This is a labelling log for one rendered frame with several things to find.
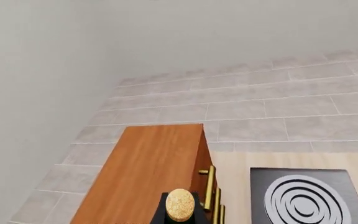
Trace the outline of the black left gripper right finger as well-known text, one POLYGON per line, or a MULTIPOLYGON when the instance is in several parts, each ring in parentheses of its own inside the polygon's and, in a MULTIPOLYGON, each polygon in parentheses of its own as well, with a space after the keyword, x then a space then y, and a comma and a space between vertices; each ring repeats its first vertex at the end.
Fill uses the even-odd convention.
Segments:
POLYGON ((200 203, 199 196, 197 192, 191 193, 195 200, 195 208, 193 211, 191 224, 208 224, 207 216, 204 212, 204 208, 200 203))

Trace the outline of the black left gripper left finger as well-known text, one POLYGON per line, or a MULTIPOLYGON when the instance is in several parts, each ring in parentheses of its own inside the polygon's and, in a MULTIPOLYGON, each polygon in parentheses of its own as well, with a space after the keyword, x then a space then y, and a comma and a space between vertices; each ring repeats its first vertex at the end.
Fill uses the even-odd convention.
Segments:
POLYGON ((168 197, 167 192, 161 194, 160 201, 153 215, 153 218, 150 221, 150 224, 168 224, 167 214, 166 214, 167 197, 168 197))

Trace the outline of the wooden cabinet with drawers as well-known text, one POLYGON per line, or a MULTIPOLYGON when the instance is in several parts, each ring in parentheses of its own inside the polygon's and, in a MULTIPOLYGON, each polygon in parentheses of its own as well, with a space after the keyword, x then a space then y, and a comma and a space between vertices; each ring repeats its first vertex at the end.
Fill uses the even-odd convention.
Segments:
MULTIPOLYGON (((209 166, 202 124, 129 126, 70 224, 150 224, 161 194, 175 189, 197 192, 202 204, 208 176, 198 171, 209 166)), ((213 207, 204 212, 212 224, 213 207)))

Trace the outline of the flat black stove plate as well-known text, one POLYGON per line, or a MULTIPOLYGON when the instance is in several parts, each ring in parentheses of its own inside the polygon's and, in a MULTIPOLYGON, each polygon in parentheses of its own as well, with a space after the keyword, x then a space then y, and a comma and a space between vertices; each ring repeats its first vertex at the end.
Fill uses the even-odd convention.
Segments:
POLYGON ((345 169, 250 168, 251 224, 358 224, 345 169))

